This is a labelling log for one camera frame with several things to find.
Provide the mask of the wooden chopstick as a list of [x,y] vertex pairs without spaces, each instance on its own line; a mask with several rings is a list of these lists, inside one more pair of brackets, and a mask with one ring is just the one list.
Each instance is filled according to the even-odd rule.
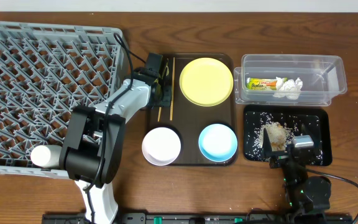
[[[165,64],[165,67],[163,70],[163,75],[162,75],[163,83],[165,83],[165,79],[166,79],[167,75],[169,74],[169,65],[168,64],[169,64],[169,59],[167,59],[167,62]],[[157,118],[158,122],[160,121],[161,113],[162,113],[162,107],[160,106],[158,109],[158,118]]]
[[170,103],[170,121],[173,121],[174,92],[175,92],[175,57],[173,57],[172,60],[172,97]]

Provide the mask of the yellow round plate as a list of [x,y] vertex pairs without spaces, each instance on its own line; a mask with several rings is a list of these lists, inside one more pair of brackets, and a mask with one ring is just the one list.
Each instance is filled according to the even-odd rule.
[[214,58],[198,58],[185,65],[179,77],[185,98],[198,106],[216,106],[232,93],[234,80],[230,69]]

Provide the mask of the white tissue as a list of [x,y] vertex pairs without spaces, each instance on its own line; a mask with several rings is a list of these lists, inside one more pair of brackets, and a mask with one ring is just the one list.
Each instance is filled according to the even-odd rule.
[[276,98],[286,97],[289,100],[297,100],[303,87],[303,81],[300,78],[296,80],[287,78],[276,78],[276,90],[273,94]]

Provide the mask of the light blue bowl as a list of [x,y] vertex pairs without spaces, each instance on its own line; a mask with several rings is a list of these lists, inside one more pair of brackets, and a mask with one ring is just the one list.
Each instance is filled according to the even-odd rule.
[[205,127],[198,138],[202,155],[213,162],[226,162],[236,153],[238,142],[234,131],[224,124]]

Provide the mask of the green snack wrapper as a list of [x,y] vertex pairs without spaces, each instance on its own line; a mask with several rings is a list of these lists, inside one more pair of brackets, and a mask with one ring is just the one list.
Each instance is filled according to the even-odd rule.
[[276,90],[277,79],[248,78],[246,88],[249,90]]

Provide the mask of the white cup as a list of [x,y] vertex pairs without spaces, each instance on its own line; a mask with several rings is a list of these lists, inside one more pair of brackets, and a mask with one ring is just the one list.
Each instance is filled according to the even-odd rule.
[[62,147],[58,145],[39,145],[32,150],[30,159],[39,167],[57,169],[61,150]]

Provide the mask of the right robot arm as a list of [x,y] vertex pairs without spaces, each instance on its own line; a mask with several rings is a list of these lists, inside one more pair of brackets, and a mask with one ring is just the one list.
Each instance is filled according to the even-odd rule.
[[315,157],[317,148],[306,126],[284,151],[273,151],[268,131],[264,130],[263,158],[272,169],[281,168],[285,198],[291,209],[284,215],[287,223],[327,223],[325,211],[330,208],[331,182],[326,177],[308,176],[306,164]]

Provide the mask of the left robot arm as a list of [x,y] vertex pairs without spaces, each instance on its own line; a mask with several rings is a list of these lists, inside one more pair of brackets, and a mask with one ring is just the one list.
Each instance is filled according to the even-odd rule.
[[118,213],[112,180],[121,163],[126,123],[142,108],[170,106],[169,59],[150,53],[109,98],[71,112],[58,166],[81,189],[84,223],[113,223]]

